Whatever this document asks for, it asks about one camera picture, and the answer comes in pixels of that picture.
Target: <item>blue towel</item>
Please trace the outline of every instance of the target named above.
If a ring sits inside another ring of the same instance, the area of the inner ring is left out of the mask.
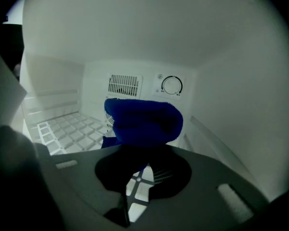
[[[129,144],[154,147],[175,140],[183,117],[170,103],[134,99],[107,99],[105,111],[114,119],[117,139],[104,137],[102,148]]]

